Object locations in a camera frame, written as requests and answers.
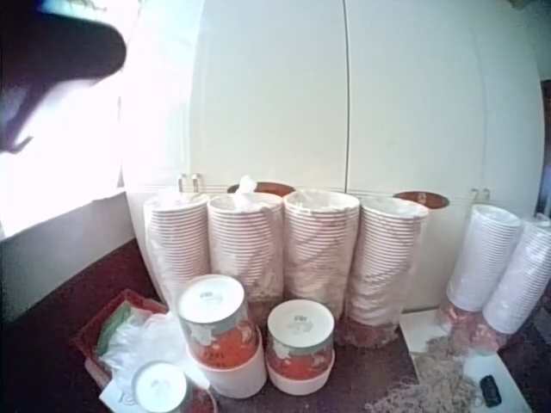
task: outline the plastic bag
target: plastic bag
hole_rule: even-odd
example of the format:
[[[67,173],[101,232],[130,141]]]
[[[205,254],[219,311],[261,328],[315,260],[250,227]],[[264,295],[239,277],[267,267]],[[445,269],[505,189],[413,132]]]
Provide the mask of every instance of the plastic bag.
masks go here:
[[[360,201],[348,194],[318,190],[299,190],[283,199],[286,295],[318,301],[339,319],[358,231]]]
[[[263,326],[283,296],[283,207],[273,194],[226,194],[208,204],[212,270],[234,276]]]
[[[409,200],[362,200],[339,341],[379,348],[396,338],[428,215],[428,208]]]
[[[147,252],[167,303],[185,281],[210,273],[207,202],[174,188],[144,204]]]
[[[446,299],[439,321],[451,331],[456,347],[493,354],[523,326],[550,278],[551,221],[527,219],[509,264],[482,311],[465,311]]]
[[[133,394],[133,376],[150,361],[168,361],[189,369],[186,344],[177,317],[169,312],[144,318],[147,312],[133,307],[130,317],[114,332],[107,351],[100,357],[111,369],[119,389],[129,395]],[[200,374],[192,372],[192,375],[205,384]]]

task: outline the white cabinet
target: white cabinet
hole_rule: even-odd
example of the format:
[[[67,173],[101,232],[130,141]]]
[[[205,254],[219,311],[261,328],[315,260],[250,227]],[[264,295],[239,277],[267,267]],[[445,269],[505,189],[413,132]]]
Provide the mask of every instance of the white cabinet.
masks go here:
[[[121,135],[130,189],[175,185],[189,167],[187,117],[201,16],[197,3],[145,2],[128,41]]]
[[[521,215],[536,207],[543,162],[542,92],[522,16],[507,2],[470,0],[486,97],[482,187]]]
[[[346,0],[348,190],[437,192],[407,307],[437,305],[473,201],[533,213],[542,171],[536,62],[503,0]]]
[[[205,3],[189,113],[201,190],[243,174],[344,190],[344,9],[334,0]]]
[[[466,199],[480,183],[484,96],[455,0],[347,0],[351,192]]]

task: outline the plastic packaging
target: plastic packaging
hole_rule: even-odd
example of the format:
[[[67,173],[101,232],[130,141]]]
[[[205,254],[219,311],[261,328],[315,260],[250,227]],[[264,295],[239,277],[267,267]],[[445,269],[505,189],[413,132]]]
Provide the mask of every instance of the plastic packaging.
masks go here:
[[[519,217],[490,205],[473,206],[446,295],[465,311],[480,311],[495,290],[518,241]]]
[[[428,215],[428,208],[409,200],[362,200],[340,342],[377,348],[396,337]]]
[[[131,316],[111,336],[107,352],[100,360],[109,366],[121,391],[133,394],[133,377],[152,361],[182,365],[186,346],[177,317],[171,312],[143,317],[132,309]]]
[[[351,195],[317,190],[299,190],[283,200],[286,295],[318,301],[339,319],[356,242],[360,201]]]
[[[243,284],[261,326],[283,296],[282,209],[282,198],[273,194],[227,194],[208,202],[213,271]]]
[[[144,204],[147,251],[168,303],[184,282],[210,273],[207,202],[171,189]]]
[[[531,219],[498,288],[482,310],[473,346],[492,352],[517,332],[542,297],[551,278],[551,221]]]

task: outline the red patterned container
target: red patterned container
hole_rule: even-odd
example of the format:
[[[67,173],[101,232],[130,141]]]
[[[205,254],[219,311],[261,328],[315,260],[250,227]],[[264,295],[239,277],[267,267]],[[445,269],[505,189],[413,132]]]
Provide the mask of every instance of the red patterned container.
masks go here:
[[[226,275],[205,275],[186,283],[176,299],[190,353],[213,368],[235,368],[257,352],[258,335],[245,290]]]
[[[269,367],[287,379],[318,377],[332,362],[334,326],[331,312],[320,303],[293,299],[279,304],[268,318]]]

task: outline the red tray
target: red tray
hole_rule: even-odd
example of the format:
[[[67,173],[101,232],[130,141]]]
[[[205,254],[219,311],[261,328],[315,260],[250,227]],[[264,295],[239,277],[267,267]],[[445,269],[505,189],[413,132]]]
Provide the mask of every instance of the red tray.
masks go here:
[[[108,318],[113,314],[119,305],[128,301],[132,307],[137,307],[142,310],[148,310],[153,313],[163,313],[168,311],[168,308],[153,299],[145,299],[141,295],[132,290],[124,290],[114,299],[109,301],[78,333],[73,337],[73,344],[80,350],[84,356],[108,375],[111,379],[109,368],[103,364],[96,355],[96,344],[102,332],[102,327]]]

